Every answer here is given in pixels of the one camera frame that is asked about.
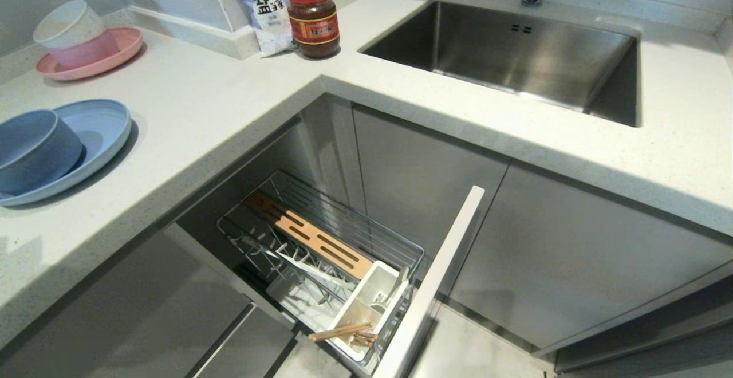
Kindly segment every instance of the sink basin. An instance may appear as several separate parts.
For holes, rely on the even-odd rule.
[[[362,53],[639,127],[633,36],[432,2]]]

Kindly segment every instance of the wooden chopsticks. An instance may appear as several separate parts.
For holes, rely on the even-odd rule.
[[[379,338],[377,334],[370,334],[359,331],[357,333],[354,333],[354,339],[353,341],[351,341],[351,343],[354,345],[359,345],[360,347],[371,348],[372,345],[374,345],[375,341],[377,341],[377,338]]]
[[[319,342],[319,341],[323,341],[324,339],[329,339],[329,338],[333,338],[336,336],[342,336],[343,334],[358,333],[359,331],[363,331],[364,329],[369,329],[371,327],[372,327],[372,324],[368,322],[366,324],[341,326],[340,328],[331,329],[329,331],[323,331],[322,333],[310,334],[308,336],[308,339],[310,339],[313,342]]]

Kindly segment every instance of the salt bag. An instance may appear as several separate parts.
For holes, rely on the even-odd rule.
[[[287,14],[287,0],[242,0],[265,56],[292,49],[293,31]]]

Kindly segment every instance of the jar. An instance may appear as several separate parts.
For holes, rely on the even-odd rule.
[[[333,0],[290,0],[293,38],[305,57],[325,59],[338,52],[338,20]]]

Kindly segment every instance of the sink overflow hole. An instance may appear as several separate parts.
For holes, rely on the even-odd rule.
[[[511,24],[511,31],[518,32],[518,31],[520,31],[520,29],[521,29],[522,33],[525,33],[525,34],[531,34],[532,33],[532,28],[530,26],[521,27],[519,24]]]

